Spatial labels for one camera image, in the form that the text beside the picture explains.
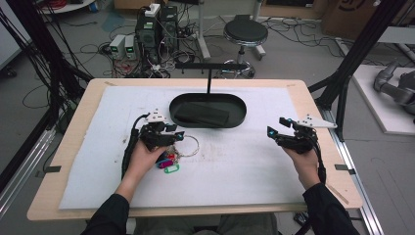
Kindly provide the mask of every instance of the black jacket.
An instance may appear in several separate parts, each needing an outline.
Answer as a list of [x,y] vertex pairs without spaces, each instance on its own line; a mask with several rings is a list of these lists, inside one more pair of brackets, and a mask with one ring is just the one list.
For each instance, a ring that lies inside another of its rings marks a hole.
[[[303,196],[315,234],[358,234],[345,208],[324,184],[312,186]],[[128,211],[128,202],[122,196],[112,194],[94,213],[82,235],[124,235]]]

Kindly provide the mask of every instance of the electronic equipment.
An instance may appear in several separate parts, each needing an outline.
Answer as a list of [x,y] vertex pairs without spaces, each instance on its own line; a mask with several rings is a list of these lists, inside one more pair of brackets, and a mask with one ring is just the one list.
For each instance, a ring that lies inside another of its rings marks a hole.
[[277,145],[287,149],[295,150],[298,154],[303,154],[310,150],[314,150],[317,154],[318,159],[318,177],[322,183],[326,183],[326,168],[324,167],[323,160],[321,158],[321,150],[314,128],[337,128],[337,125],[327,120],[312,117],[311,115],[307,115],[303,120],[298,121],[294,121],[290,118],[285,119],[280,117],[280,124],[289,128],[292,127],[295,131],[294,136],[280,134],[277,130],[268,126],[266,129],[268,137],[275,140]]
[[115,60],[122,60],[125,56],[125,35],[117,35],[111,42],[110,49]]
[[143,65],[159,64],[161,27],[159,25],[158,19],[140,15],[135,27],[135,34],[137,35]]
[[135,41],[135,35],[125,36],[125,53],[128,60],[137,60],[138,46]]
[[[148,124],[143,125],[139,130],[135,126],[141,118],[144,118]],[[177,125],[164,123],[165,120],[167,118],[156,109],[152,113],[142,115],[134,121],[128,146],[124,151],[124,157],[122,159],[121,177],[125,175],[128,169],[131,154],[138,140],[143,141],[149,151],[153,151],[155,147],[170,146],[174,142],[184,139],[184,131],[168,133],[175,131]]]
[[164,38],[164,49],[172,52],[179,49],[177,7],[165,6],[161,9],[161,27]]

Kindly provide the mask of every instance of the metal frame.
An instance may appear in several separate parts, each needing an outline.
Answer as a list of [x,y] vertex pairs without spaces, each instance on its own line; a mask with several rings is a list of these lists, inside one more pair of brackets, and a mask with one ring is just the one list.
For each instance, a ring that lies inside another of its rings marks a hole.
[[336,124],[338,125],[336,133],[341,141],[344,141],[343,124],[348,83],[405,3],[406,0],[383,0],[355,40],[354,45],[339,68],[331,76],[308,87],[310,93],[326,87],[322,95],[315,100],[316,105],[324,110],[331,110],[333,102],[339,97],[336,114]]
[[[332,112],[324,111],[320,109],[320,113],[322,117],[328,121],[334,122],[335,118],[333,117]],[[369,197],[366,194],[366,191],[363,187],[363,183],[360,180],[359,174],[354,166],[353,160],[351,158],[350,152],[347,149],[346,143],[342,141],[339,136],[336,134],[334,129],[329,129],[330,134],[335,142],[336,146],[338,147],[339,153],[342,156],[343,160],[345,161],[348,169],[354,169],[355,174],[351,175],[351,179],[356,186],[357,191],[360,194],[360,197],[363,200],[363,206],[359,209],[361,216],[363,217],[363,221],[366,225],[366,228],[371,235],[381,235],[384,234],[382,230],[381,223],[378,220],[378,217],[373,210],[373,207],[370,203]]]
[[0,220],[9,209],[12,202],[16,199],[21,189],[24,187],[33,170],[42,159],[52,140],[55,138],[55,128],[43,131],[34,147],[31,149],[21,167],[9,181],[6,188],[0,194]]

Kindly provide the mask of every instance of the power supply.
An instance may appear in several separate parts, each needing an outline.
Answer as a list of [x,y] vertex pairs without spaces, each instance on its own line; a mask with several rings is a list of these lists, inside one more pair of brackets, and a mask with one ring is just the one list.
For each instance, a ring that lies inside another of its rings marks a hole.
[[125,36],[125,53],[128,60],[137,60],[138,47],[135,35]]
[[135,34],[140,45],[140,56],[143,64],[159,64],[161,28],[158,20],[153,17],[140,16],[135,27]]
[[110,49],[115,60],[122,60],[125,56],[125,35],[117,35],[111,42]]
[[177,33],[177,7],[165,6],[161,9],[162,36],[164,37],[164,48],[169,52],[178,50]]

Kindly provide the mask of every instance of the hand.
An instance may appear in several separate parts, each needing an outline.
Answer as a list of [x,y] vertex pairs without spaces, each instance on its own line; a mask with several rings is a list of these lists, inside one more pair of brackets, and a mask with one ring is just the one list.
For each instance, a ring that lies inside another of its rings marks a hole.
[[151,152],[147,149],[143,141],[139,140],[131,154],[127,171],[145,174],[154,166],[156,160],[166,149],[167,147],[156,147],[156,149]]
[[156,160],[166,149],[166,147],[159,147],[150,152],[147,149],[146,145],[141,140],[139,140],[135,145],[134,151],[131,155],[128,170],[122,178],[118,188],[116,188],[115,193],[124,197],[128,203],[131,203],[138,183],[141,181],[147,171],[153,167],[153,165],[156,163]]
[[295,150],[291,149],[283,148],[283,150],[293,160],[294,167],[299,174],[299,180],[305,190],[317,183],[320,183],[320,179],[317,174],[317,154],[313,150],[303,154],[298,154]]

